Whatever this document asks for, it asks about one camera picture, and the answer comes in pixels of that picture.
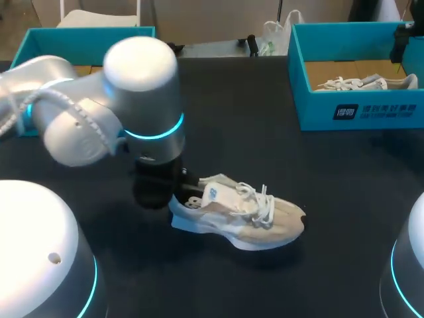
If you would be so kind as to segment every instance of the plastic bag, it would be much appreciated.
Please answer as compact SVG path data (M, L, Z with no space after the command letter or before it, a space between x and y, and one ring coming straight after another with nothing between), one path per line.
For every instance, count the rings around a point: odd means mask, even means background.
M278 22L268 21L264 24L262 44L260 45L260 56L287 55L290 43L292 25L305 23L299 10L293 10L287 16L282 26Z

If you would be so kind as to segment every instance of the white midsole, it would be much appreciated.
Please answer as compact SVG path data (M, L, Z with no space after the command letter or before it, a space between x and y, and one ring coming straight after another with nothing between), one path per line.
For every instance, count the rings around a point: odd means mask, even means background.
M238 238L234 237L231 233L224 232L220 229L217 229L216 227L211 227L209 225L203 225L199 222L190 221L188 219L184 219L183 217L178 217L177 215L174 215L172 217L172 227L175 229L180 229L187 232L192 233L215 233L218 235L224 236L227 240L231 242L232 245L237 247L240 250L269 250L271 248L277 248L283 245L286 245L290 242L292 242L294 239L281 241L281 242L272 242L272 243L249 243L244 242L243 240L239 240Z

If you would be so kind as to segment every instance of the turquoise cardboard box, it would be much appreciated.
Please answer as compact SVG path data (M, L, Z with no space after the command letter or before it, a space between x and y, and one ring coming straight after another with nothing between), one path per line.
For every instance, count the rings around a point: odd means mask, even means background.
M419 89L313 91L305 69L305 62L389 60L398 25L293 26L288 65L301 130L424 128L424 38L409 39L402 63L406 74L417 75Z
M155 28L31 28L25 34L11 68L41 55L59 56L73 65L102 66L108 49L132 36L155 37ZM24 121L30 121L26 113ZM36 131L25 134L36 135Z

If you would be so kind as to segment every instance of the sneaker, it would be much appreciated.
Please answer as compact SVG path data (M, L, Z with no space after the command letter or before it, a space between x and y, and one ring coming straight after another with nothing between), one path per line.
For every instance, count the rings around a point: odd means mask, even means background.
M316 91L360 91L360 90L379 90L379 89L417 89L418 78L411 74L404 79L387 79L378 74L368 76L364 79L352 78L343 79L339 77L336 80L329 80L324 84L318 85L324 87Z
M172 226L193 233L216 233L241 250L286 245L304 230L305 213L293 203L261 193L223 174L199 179L201 197L169 203Z

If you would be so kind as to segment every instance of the sticker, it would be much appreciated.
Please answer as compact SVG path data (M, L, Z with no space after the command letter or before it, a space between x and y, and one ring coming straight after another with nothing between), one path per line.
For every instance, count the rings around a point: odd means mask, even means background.
M360 114L361 119L377 118L406 118L411 117L417 106L415 104L405 105L365 105Z
M354 119L357 110L358 104L337 105L333 120L345 121L349 119Z

